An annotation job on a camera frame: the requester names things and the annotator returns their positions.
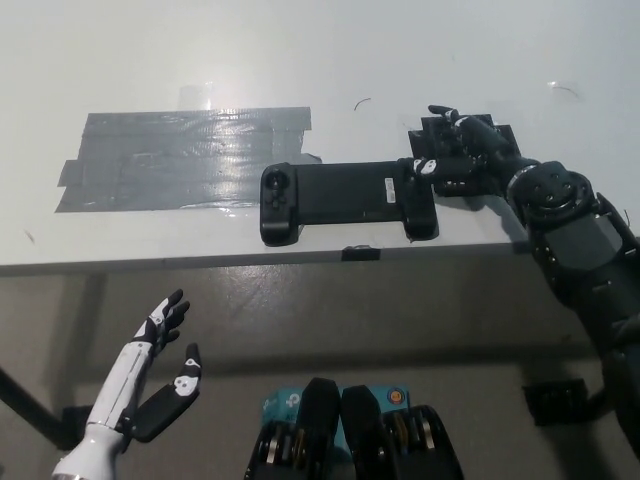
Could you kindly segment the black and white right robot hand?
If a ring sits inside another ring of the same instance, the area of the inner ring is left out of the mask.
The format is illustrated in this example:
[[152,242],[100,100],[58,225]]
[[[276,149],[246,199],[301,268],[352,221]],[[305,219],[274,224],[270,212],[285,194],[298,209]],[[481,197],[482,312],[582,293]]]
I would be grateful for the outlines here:
[[539,164],[522,156],[489,114],[461,114],[441,105],[429,112],[421,129],[408,132],[412,170],[441,197],[504,197],[518,172]]

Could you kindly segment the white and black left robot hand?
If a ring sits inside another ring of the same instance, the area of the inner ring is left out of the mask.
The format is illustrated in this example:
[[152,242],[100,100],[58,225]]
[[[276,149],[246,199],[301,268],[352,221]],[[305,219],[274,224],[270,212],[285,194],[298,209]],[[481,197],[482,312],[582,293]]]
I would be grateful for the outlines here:
[[101,387],[86,421],[87,435],[112,434],[124,444],[132,440],[149,443],[193,404],[202,378],[202,361],[195,343],[187,346],[176,378],[146,401],[141,400],[151,366],[179,336],[178,327],[189,307],[178,289],[145,318],[120,351]]

